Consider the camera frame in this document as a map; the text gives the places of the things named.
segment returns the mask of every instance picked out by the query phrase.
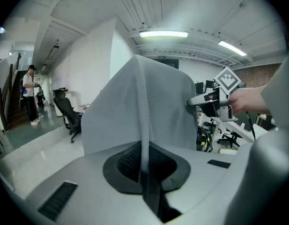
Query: cable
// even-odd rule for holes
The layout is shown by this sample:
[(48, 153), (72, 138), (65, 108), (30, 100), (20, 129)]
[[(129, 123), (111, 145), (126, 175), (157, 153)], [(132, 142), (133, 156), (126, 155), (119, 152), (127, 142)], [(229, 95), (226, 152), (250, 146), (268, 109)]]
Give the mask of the cable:
[(251, 116), (249, 115), (249, 113), (247, 111), (245, 111), (245, 113), (246, 113), (246, 116), (247, 116), (247, 119), (249, 122), (249, 126), (251, 127), (251, 130), (252, 130), (253, 138), (256, 140), (256, 134), (255, 134), (255, 130), (253, 129)]
[(205, 129), (203, 129), (202, 127), (198, 126), (198, 131), (201, 131), (201, 133), (204, 135), (204, 137), (206, 138), (205, 140), (205, 144), (207, 145), (206, 149), (204, 150), (204, 152), (211, 152), (213, 150), (213, 146), (212, 146), (212, 137), (210, 132), (207, 132)]

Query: black cable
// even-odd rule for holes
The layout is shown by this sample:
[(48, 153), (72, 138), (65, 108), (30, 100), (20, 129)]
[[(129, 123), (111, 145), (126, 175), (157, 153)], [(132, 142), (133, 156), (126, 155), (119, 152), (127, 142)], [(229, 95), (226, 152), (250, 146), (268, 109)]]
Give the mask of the black cable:
[(253, 138), (256, 140), (256, 134), (255, 134), (255, 130), (253, 129), (251, 116), (249, 115), (249, 113), (247, 111), (245, 111), (245, 113), (246, 113), (246, 116), (247, 116), (247, 119), (249, 122), (249, 126), (251, 127), (251, 130), (252, 130)]
[(207, 147), (206, 147), (206, 149), (204, 150), (204, 152), (206, 152), (206, 151), (209, 149), (209, 147), (210, 147), (210, 144), (209, 144), (209, 142), (208, 142), (208, 133), (206, 132), (205, 129), (203, 129), (203, 128), (200, 127), (200, 126), (198, 126), (197, 129), (198, 129), (198, 131), (200, 130), (201, 133), (203, 133), (203, 134), (205, 135), (205, 139), (206, 139), (205, 144), (207, 144)]

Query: sneakers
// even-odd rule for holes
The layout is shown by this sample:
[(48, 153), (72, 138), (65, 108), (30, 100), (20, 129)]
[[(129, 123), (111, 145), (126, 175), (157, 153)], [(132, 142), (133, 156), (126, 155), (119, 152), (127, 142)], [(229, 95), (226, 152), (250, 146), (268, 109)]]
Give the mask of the sneakers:
[(31, 125), (37, 125), (39, 122), (40, 122), (40, 121), (34, 120), (34, 121), (31, 122)]

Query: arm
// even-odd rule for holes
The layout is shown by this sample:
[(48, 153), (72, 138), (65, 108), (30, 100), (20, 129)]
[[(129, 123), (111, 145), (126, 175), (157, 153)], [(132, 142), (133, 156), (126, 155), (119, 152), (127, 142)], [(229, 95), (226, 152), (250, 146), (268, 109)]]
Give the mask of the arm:
[(241, 88), (232, 92), (229, 98), (229, 104), (233, 108), (233, 113), (248, 111), (270, 114), (270, 111), (261, 96), (261, 92), (265, 87), (266, 85), (259, 88)]

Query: black pants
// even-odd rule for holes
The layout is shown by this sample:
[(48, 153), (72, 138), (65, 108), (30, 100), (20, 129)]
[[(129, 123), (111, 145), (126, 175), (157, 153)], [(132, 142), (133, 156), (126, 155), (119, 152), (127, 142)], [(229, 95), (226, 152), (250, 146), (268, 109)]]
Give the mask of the black pants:
[(28, 114), (31, 121), (34, 121), (37, 118), (37, 114), (35, 111), (35, 100), (34, 97), (24, 97)]

